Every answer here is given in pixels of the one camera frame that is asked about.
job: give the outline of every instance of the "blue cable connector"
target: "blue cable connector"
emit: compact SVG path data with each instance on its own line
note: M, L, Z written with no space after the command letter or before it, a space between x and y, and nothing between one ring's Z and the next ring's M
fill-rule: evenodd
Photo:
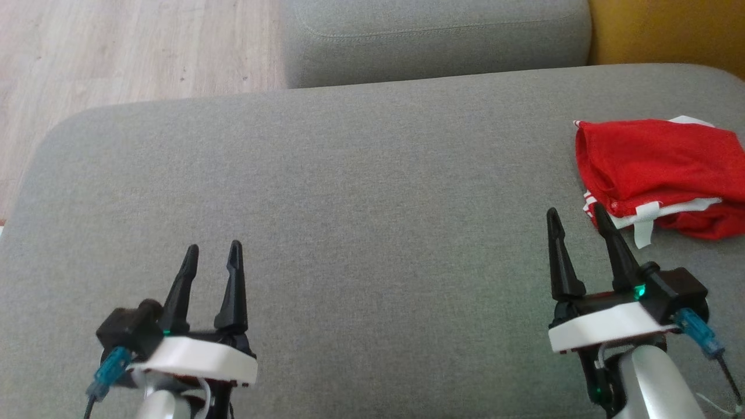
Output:
M127 370L130 362L132 362L130 351L121 346L115 347L93 374L93 382L88 386L86 394L95 401L102 401L109 394L109 389L114 382Z
M675 323L701 347L707 359L716 359L724 352L722 345L704 320L691 309L680 309L675 313Z

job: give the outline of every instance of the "gray couch cushion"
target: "gray couch cushion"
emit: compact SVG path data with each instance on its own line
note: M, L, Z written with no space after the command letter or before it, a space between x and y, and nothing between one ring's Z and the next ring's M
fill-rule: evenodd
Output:
M586 0L286 0L290 87L581 66Z
M0 406L75 417L116 306L163 300L201 246L189 317L210 327L230 240L246 252L259 383L243 418L601 418L553 354L545 212L579 276L610 289L584 212L573 119L696 116L745 138L745 84L686 65L583 67L92 110L40 146L0 237ZM745 239L662 231L637 252L687 266L745 372ZM729 392L693 343L691 387ZM116 390L95 419L131 418Z

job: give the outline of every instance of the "white cable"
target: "white cable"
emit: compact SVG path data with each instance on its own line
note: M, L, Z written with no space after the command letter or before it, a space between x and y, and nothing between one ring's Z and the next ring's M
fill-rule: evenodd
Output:
M605 368L605 349L608 347L608 342L603 342L597 349L597 368Z
M709 398L708 398L707 396L704 396L704 395L703 395L703 394L701 394L701 393L696 393L696 395L697 395L698 397L701 397L701 399L702 399L703 401L705 401L705 402L707 402L708 404L710 404L710 405L711 405L712 407L714 407L714 408L715 408L716 410L718 410L718 411L720 411L720 412L724 413L725 415L727 415L727 416L729 416L729 417L731 417L731 418L733 418L733 419L737 419L737 418L739 418L739 417L740 417L740 416L742 415L742 412L743 412L743 406L735 406L735 412L733 413L733 412L729 412L729 411L726 411L726 410L724 410L724 409L720 408L719 406L717 406L717 404L716 404L716 403L712 402L712 401L711 401L711 400L710 400L710 399L709 399Z
M212 406L212 390L209 389L209 384L207 384L207 381L204 378L197 377L197 381L199 382L199 385L201 385L202 389L204 390L204 409L200 410L194 416L194 419L207 419L207 413L209 412L209 407Z

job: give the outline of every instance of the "black cable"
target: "black cable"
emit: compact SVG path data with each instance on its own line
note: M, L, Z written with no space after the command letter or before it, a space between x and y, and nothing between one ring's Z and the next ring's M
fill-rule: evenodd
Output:
M722 368L722 372L724 372L724 376L727 378L727 382L729 383L729 386L732 387L732 392L735 393L735 399L737 401L738 406L742 406L743 405L742 394L740 394L740 389L738 388L738 385L735 384L735 379L732 378L732 374L729 373L729 368L727 368L727 363L724 362L724 356L722 354L719 354L717 356L717 362L719 362L719 366Z
M86 412L83 413L83 419L91 418L91 413L93 412L93 403L95 403L95 397L88 397L88 406L86 406Z

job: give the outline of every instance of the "red fabric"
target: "red fabric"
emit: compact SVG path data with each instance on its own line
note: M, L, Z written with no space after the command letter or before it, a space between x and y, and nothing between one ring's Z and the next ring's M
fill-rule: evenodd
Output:
M580 122L576 147L585 186L614 216L635 215L652 201L722 198L657 224L702 239L745 233L745 152L735 133L656 119Z

